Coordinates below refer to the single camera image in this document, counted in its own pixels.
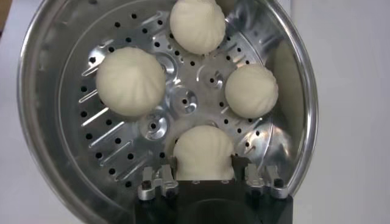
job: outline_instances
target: black machine base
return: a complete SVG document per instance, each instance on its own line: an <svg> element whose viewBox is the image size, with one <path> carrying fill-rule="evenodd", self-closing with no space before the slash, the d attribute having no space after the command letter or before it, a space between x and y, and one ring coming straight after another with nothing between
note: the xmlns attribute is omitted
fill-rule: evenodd
<svg viewBox="0 0 390 224"><path fill-rule="evenodd" d="M142 224L292 224L293 198L275 199L269 194L248 192L231 180L179 181L179 194L135 205L135 221Z"/></svg>

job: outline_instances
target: metal clamp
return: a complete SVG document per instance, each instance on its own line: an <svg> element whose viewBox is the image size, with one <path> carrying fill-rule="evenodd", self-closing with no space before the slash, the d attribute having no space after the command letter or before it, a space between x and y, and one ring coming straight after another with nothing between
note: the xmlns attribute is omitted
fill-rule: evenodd
<svg viewBox="0 0 390 224"><path fill-rule="evenodd" d="M253 163L250 163L245 167L245 181L252 191L263 194L265 186L264 180L259 177L257 167Z"/></svg>
<svg viewBox="0 0 390 224"><path fill-rule="evenodd" d="M285 182L280 178L276 166L266 166L265 172L271 183L271 196L277 199L285 199L288 196L288 189Z"/></svg>
<svg viewBox="0 0 390 224"><path fill-rule="evenodd" d="M161 178L153 178L154 171L151 167L145 167L142 172L142 183L138 186L138 198L148 201L155 198L156 187L161 187L161 195L172 198L179 192L179 183L173 179L172 170L169 165L162 165L160 169Z"/></svg>

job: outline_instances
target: white table surface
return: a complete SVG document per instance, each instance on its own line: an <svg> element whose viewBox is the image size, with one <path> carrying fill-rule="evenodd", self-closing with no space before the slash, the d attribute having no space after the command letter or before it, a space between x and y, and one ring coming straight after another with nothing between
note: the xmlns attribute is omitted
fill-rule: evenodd
<svg viewBox="0 0 390 224"><path fill-rule="evenodd" d="M0 223L80 223L40 176L18 118L18 56L39 2L14 0L0 40ZM388 9L388 0L291 4L320 106L316 152L295 197L295 224L390 221Z"/></svg>

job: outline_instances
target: steamed bun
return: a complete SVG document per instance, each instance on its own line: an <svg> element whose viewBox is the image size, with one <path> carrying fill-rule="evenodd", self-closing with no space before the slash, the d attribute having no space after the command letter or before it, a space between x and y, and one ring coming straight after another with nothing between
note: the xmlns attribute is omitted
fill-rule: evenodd
<svg viewBox="0 0 390 224"><path fill-rule="evenodd" d="M185 132L174 148L176 180L229 180L234 176L233 143L220 129L197 126Z"/></svg>
<svg viewBox="0 0 390 224"><path fill-rule="evenodd" d="M225 87L226 101L244 118L268 113L278 99L278 85L272 72L260 65L244 65L234 71Z"/></svg>
<svg viewBox="0 0 390 224"><path fill-rule="evenodd" d="M102 101L123 116L150 112L165 93L165 74L156 58L132 47L116 50L100 64L96 88Z"/></svg>
<svg viewBox="0 0 390 224"><path fill-rule="evenodd" d="M178 0L170 25L176 41L194 54L215 50L225 36L225 16L215 0Z"/></svg>

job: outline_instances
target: stainless steel pot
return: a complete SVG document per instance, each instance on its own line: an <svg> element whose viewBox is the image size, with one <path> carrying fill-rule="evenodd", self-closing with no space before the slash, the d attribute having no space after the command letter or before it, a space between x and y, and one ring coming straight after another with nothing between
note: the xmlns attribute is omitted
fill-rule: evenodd
<svg viewBox="0 0 390 224"><path fill-rule="evenodd" d="M316 139L316 85L284 11L271 0L238 1L223 43L197 56L170 34L174 3L45 0L29 27L18 80L24 134L53 191L85 222L132 223L142 168L158 167L180 134L199 124L223 129L236 153L260 168L276 165L290 194L305 176ZM99 63L124 46L155 54L166 71L164 101L138 121L112 113L95 88ZM248 63L273 71L280 98L266 116L241 119L223 89Z"/></svg>

